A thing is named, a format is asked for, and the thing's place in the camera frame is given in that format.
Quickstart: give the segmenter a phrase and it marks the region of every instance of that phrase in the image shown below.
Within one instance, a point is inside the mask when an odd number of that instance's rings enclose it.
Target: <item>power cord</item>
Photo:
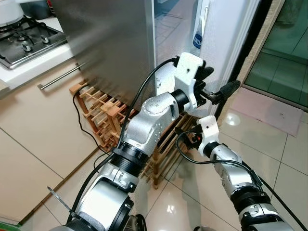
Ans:
[[[86,131],[86,130],[83,129],[82,124],[81,124],[81,122],[80,122],[80,113],[79,113],[79,110],[78,110],[77,105],[76,105],[76,103],[75,103],[75,98],[76,98],[76,96],[79,94],[80,90],[83,89],[83,88],[85,88],[85,87],[87,87],[87,86],[88,86],[88,84],[86,84],[86,85],[82,86],[81,88],[79,88],[79,89],[75,92],[75,94],[74,94],[74,96],[73,96],[73,105],[74,105],[74,107],[75,107],[75,109],[76,109],[76,111],[77,111],[78,123],[79,123],[80,129],[81,129],[83,132],[87,133],[89,136],[92,137],[92,139],[94,140],[96,146],[104,153],[103,155],[108,155],[108,153],[107,153],[104,149],[102,149],[102,148],[99,146],[99,144],[97,143],[97,141],[96,141],[96,139],[94,138],[94,136],[93,136],[91,133],[89,133],[88,131]]]
[[[189,158],[187,155],[185,155],[181,148],[180,148],[180,138],[187,133],[192,133],[195,132],[194,129],[192,130],[188,130],[185,132],[182,132],[177,140],[176,140],[176,145],[177,145],[177,149],[179,151],[179,153],[188,161],[194,163],[194,164],[198,164],[198,165],[206,165],[206,164],[215,164],[215,163],[231,163],[231,164],[235,164],[238,165],[240,167],[242,167],[243,169],[245,169],[249,175],[251,176],[252,179],[254,179],[254,175],[251,174],[251,167],[249,167],[245,162],[243,162],[242,164],[236,161],[231,161],[231,160],[210,160],[210,161],[195,161],[191,158]],[[298,225],[304,230],[304,231],[308,231],[307,228],[303,225],[303,223],[297,218],[297,216],[291,211],[291,209],[283,202],[283,200],[278,196],[278,194],[269,186],[269,184],[267,184],[267,182],[265,180],[263,180],[260,176],[258,176],[260,178],[260,180],[263,182],[263,184],[270,190],[270,192],[277,198],[277,200],[282,204],[282,206],[288,211],[288,213],[293,217],[293,219],[298,223]]]
[[[111,154],[110,156],[108,156],[106,159],[104,159],[103,161],[101,161],[101,162],[97,165],[97,167],[96,167],[95,169],[93,169],[92,172],[88,175],[88,177],[86,178],[86,180],[83,182],[83,184],[82,184],[82,186],[81,186],[81,188],[80,188],[80,190],[79,190],[79,192],[78,192],[78,195],[77,195],[77,197],[76,197],[76,199],[75,199],[75,201],[74,201],[74,204],[73,204],[73,207],[72,207],[72,211],[73,211],[73,212],[76,212],[76,208],[77,208],[78,203],[79,203],[79,201],[80,201],[80,199],[81,199],[81,196],[82,196],[84,190],[86,189],[88,183],[89,183],[90,180],[92,179],[92,177],[95,175],[95,173],[96,173],[98,170],[100,170],[101,167],[104,166],[104,164],[106,164],[109,160],[111,160],[111,158],[112,158],[114,155],[115,155],[115,154],[112,153],[112,154]],[[71,221],[72,221],[72,218],[73,218],[73,217],[72,217],[71,215],[69,215],[66,223],[71,222]]]
[[[170,62],[173,62],[173,63],[177,64],[178,61],[179,61],[179,57],[177,57],[177,58],[171,58],[171,59],[168,59],[168,60],[162,62],[160,65],[158,65],[158,66],[148,75],[148,77],[145,79],[145,81],[143,82],[143,84],[140,86],[140,88],[139,88],[139,90],[138,90],[138,92],[137,92],[137,94],[136,94],[136,96],[135,96],[133,102],[132,102],[131,105],[129,106],[128,112],[127,112],[127,114],[126,114],[126,116],[125,116],[125,118],[124,118],[123,126],[122,126],[122,129],[121,129],[121,134],[120,134],[120,137],[119,137],[119,143],[117,144],[117,147],[119,147],[119,146],[120,146],[120,143],[122,142],[122,139],[123,139],[123,136],[124,136],[124,130],[125,130],[126,124],[128,123],[129,114],[130,114],[131,110],[133,109],[133,107],[134,107],[134,105],[135,105],[135,103],[136,103],[138,97],[140,96],[140,94],[141,94],[142,90],[144,89],[144,87],[146,86],[146,84],[149,82],[149,80],[151,79],[151,77],[154,75],[154,73],[155,73],[159,68],[161,68],[162,66],[164,66],[165,64],[170,63]],[[90,136],[95,140],[95,138],[92,136],[92,134],[90,134],[89,132],[85,131],[85,130],[82,128],[82,125],[81,125],[81,122],[80,122],[79,110],[78,110],[78,108],[77,108],[77,106],[76,106],[76,104],[75,104],[75,97],[77,96],[77,94],[79,94],[79,91],[80,91],[81,89],[85,88],[86,86],[88,86],[88,84],[85,85],[85,86],[82,86],[81,88],[78,89],[78,91],[76,91],[76,93],[75,93],[74,96],[73,96],[73,104],[74,104],[74,106],[75,106],[75,108],[76,108],[76,111],[77,111],[77,114],[78,114],[78,122],[79,122],[80,129],[81,129],[83,132],[85,132],[85,133],[87,133],[88,135],[90,135]],[[107,152],[105,152],[104,150],[102,150],[102,149],[100,148],[100,146],[98,145],[98,143],[97,143],[96,140],[95,140],[95,143],[96,143],[96,145],[99,147],[99,149],[100,149],[101,151],[103,151],[105,154],[108,154]],[[73,211],[73,212],[76,211],[76,208],[77,208],[78,203],[79,203],[79,201],[80,201],[80,199],[81,199],[81,196],[82,196],[82,194],[83,194],[83,192],[84,192],[86,186],[88,185],[88,183],[89,183],[90,180],[92,179],[92,177],[95,175],[96,172],[98,172],[98,170],[99,170],[102,166],[104,166],[104,164],[106,164],[109,160],[111,160],[111,158],[112,158],[114,155],[115,155],[114,153],[111,153],[106,159],[104,159],[102,162],[100,162],[100,163],[97,165],[97,167],[96,167],[96,168],[89,174],[89,176],[86,178],[86,180],[85,180],[84,183],[82,184],[82,186],[81,186],[81,188],[80,188],[80,190],[79,190],[79,192],[78,192],[78,195],[77,195],[77,197],[76,197],[76,199],[75,199],[75,201],[74,201],[74,204],[73,204],[73,207],[72,207],[72,211]],[[69,217],[68,217],[66,223],[69,223],[69,222],[71,222],[71,221],[72,221],[72,216],[69,215]]]
[[[98,157],[94,160],[93,168],[95,168],[96,162],[97,162],[100,158],[102,158],[104,155],[105,155],[105,154],[102,154],[102,155],[98,156]]]

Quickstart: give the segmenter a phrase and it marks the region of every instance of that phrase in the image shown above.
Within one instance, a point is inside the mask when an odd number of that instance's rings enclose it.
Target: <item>cabinet drawer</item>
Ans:
[[[0,128],[65,178],[94,149],[78,124],[69,88],[82,80],[77,70],[45,90],[45,84],[75,67],[72,60],[54,68],[0,101]],[[83,127],[90,131],[86,120]]]
[[[20,221],[61,180],[0,129],[0,217]]]

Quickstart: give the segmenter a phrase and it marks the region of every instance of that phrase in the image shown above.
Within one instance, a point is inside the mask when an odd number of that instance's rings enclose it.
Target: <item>glass door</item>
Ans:
[[[247,88],[308,107],[308,0],[286,0],[246,81]]]

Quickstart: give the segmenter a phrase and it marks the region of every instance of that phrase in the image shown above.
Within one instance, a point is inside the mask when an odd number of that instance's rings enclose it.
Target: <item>drawer handle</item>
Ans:
[[[70,70],[70,71],[66,72],[65,74],[57,77],[56,79],[54,79],[53,81],[50,81],[49,83],[47,83],[45,85],[38,84],[38,88],[40,90],[44,90],[45,88],[49,87],[50,85],[54,84],[55,82],[58,82],[60,79],[66,77],[69,74],[73,73],[74,71],[78,70],[81,66],[83,66],[83,64],[82,65],[77,65],[77,67],[73,68],[72,70]]]

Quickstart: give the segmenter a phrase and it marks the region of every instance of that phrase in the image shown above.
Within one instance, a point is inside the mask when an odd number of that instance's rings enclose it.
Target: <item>bottle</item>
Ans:
[[[198,57],[200,57],[202,38],[204,35],[204,30],[205,30],[205,23],[207,19],[208,7],[209,7],[209,0],[207,0],[205,3],[204,15],[200,14],[198,28],[192,40],[193,43],[192,43],[190,53]]]

